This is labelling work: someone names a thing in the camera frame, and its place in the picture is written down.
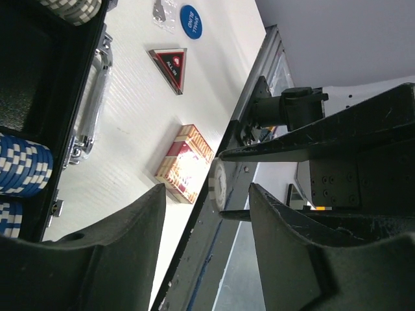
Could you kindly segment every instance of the plastic bag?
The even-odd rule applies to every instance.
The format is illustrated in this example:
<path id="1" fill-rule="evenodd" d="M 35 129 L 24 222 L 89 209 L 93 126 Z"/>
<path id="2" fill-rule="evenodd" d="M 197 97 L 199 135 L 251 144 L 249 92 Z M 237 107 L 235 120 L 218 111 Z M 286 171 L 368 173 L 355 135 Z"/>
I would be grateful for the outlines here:
<path id="1" fill-rule="evenodd" d="M 155 0 L 153 22 L 162 29 L 174 33 L 177 3 L 173 0 Z"/>

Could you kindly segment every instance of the red triangular button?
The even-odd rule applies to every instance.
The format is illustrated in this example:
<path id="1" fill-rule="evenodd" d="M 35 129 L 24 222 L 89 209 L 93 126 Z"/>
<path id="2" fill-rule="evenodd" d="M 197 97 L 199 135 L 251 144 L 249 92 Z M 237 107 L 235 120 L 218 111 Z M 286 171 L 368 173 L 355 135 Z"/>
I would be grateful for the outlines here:
<path id="1" fill-rule="evenodd" d="M 183 94 L 187 49 L 150 50 L 148 53 L 177 95 Z"/>

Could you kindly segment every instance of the wall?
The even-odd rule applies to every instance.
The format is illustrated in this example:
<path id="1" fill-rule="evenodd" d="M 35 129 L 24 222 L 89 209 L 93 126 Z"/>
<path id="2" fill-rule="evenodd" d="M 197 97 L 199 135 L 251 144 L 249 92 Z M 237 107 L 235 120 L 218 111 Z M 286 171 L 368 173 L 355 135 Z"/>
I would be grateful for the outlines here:
<path id="1" fill-rule="evenodd" d="M 256 0 L 278 24 L 297 86 L 356 86 L 415 74 L 413 0 Z"/>

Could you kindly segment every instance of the blue round button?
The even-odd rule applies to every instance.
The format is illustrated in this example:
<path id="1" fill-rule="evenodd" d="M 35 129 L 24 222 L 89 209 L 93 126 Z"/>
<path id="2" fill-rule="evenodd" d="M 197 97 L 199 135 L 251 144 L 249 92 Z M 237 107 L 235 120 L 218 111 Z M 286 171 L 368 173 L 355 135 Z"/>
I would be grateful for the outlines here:
<path id="1" fill-rule="evenodd" d="M 180 10 L 180 22 L 184 32 L 191 39 L 199 39 L 202 35 L 202 20 L 199 13 L 191 5 L 185 5 Z"/>

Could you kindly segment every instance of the black bracket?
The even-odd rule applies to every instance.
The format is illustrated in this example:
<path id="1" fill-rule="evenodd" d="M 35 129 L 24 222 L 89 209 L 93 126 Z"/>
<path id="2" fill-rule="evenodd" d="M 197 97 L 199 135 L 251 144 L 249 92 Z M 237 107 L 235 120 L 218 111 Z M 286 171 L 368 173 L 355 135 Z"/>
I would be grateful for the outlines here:
<path id="1" fill-rule="evenodd" d="M 273 97 L 265 77 L 260 76 L 241 117 L 236 138 L 241 146 L 258 142 L 263 128 L 286 125 L 294 131 L 323 119 L 322 102 L 328 100 L 322 89 L 294 87 Z"/>

